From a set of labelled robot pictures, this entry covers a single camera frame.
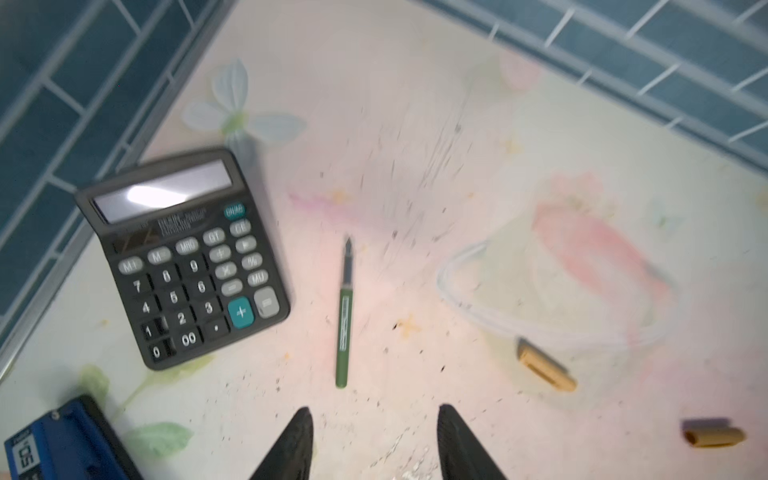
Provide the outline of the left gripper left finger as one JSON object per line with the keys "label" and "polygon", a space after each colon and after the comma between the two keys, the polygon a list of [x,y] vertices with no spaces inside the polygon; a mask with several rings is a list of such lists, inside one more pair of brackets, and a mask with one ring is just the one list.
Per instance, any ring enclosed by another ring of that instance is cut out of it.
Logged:
{"label": "left gripper left finger", "polygon": [[283,432],[251,475],[251,480],[307,480],[314,447],[311,411],[296,411]]}

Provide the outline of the dark green capped pen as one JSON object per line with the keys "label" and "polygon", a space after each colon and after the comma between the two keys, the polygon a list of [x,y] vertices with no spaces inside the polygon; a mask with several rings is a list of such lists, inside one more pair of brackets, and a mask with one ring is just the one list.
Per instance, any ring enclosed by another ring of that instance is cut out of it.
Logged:
{"label": "dark green capped pen", "polygon": [[353,303],[353,261],[354,253],[352,240],[347,238],[344,245],[342,283],[338,311],[335,385],[339,389],[344,389],[348,383]]}

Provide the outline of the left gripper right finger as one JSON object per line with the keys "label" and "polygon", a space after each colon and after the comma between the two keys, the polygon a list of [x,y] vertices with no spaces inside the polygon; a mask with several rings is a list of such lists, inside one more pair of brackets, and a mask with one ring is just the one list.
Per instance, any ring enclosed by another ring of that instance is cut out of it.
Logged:
{"label": "left gripper right finger", "polygon": [[440,406],[436,433],[443,479],[506,479],[452,405]]}

